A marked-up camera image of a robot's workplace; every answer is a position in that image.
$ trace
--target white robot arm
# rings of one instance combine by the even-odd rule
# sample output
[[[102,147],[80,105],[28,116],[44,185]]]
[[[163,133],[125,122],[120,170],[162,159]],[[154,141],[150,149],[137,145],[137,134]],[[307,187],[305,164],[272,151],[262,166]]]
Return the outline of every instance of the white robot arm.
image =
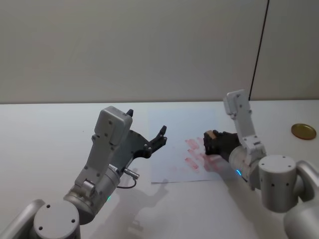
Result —
[[[204,134],[206,153],[220,154],[253,190],[260,189],[267,209],[286,213],[284,227],[290,239],[318,239],[318,171],[305,161],[295,163],[288,156],[266,155],[244,90],[228,93],[224,105],[235,122],[238,139],[234,140],[235,134],[208,131]]]
[[[166,144],[166,126],[147,141],[130,130],[133,110],[115,107],[100,112],[92,136],[86,165],[64,200],[46,204],[35,200],[0,234],[0,239],[80,239],[80,225],[91,222],[109,196],[118,188],[132,188],[139,175],[128,166],[137,157],[149,158]],[[131,187],[119,187],[123,174],[134,180]]]

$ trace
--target gold lid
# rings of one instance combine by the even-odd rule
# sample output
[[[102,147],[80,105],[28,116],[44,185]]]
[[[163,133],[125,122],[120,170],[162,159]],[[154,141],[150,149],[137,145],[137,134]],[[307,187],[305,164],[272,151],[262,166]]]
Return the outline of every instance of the gold lid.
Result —
[[[314,139],[317,135],[317,132],[310,125],[304,123],[297,123],[291,127],[291,133],[297,138],[310,140]]]

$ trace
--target black wire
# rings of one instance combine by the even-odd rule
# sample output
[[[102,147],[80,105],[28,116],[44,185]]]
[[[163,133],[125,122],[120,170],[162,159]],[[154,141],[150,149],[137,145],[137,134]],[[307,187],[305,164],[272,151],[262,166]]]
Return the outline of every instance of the black wire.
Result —
[[[129,188],[134,188],[137,184],[136,182],[136,179],[133,179],[134,180],[134,185],[130,186],[130,187],[121,187],[121,186],[117,186],[118,188],[122,188],[122,189],[129,189]]]
[[[262,29],[262,31],[261,31],[260,42],[259,42],[259,47],[258,47],[258,52],[257,52],[257,58],[256,58],[256,63],[255,63],[255,69],[254,69],[253,79],[252,79],[252,81],[251,81],[251,86],[250,86],[250,92],[249,92],[249,98],[248,98],[248,100],[250,100],[251,92],[252,92],[252,90],[253,90],[253,85],[254,85],[254,80],[255,80],[255,74],[256,74],[256,70],[257,70],[258,59],[259,59],[259,53],[260,53],[260,48],[261,48],[261,43],[262,43],[262,41],[263,41],[263,35],[264,35],[264,30],[265,30],[265,25],[266,25],[266,19],[267,19],[267,13],[268,13],[269,2],[270,2],[270,0],[267,0],[266,12],[265,12],[264,23],[263,23],[263,29]]]

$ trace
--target robotic hand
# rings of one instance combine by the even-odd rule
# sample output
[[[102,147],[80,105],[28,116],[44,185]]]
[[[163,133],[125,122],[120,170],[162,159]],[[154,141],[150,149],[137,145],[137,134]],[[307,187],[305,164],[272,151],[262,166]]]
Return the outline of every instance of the robotic hand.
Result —
[[[29,204],[0,234],[0,239],[80,239],[80,225],[91,222],[118,188],[132,188],[139,175],[128,166],[137,157],[149,158],[166,144],[166,126],[147,141],[130,130],[133,110],[115,107],[100,112],[92,136],[89,158],[64,200]],[[123,174],[134,180],[131,187],[119,187]]]
[[[243,90],[224,99],[225,109],[235,122],[237,134],[207,131],[206,154],[219,154],[254,190],[261,190],[263,205],[286,213],[284,227],[290,239],[319,238],[319,174],[306,161],[283,155],[266,155],[255,134],[248,97]]]

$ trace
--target blue led light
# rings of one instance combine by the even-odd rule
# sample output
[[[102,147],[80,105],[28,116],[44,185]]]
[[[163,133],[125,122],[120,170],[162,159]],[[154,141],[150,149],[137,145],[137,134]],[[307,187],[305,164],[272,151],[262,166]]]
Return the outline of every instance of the blue led light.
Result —
[[[236,173],[241,176],[241,172],[238,169],[236,169]]]

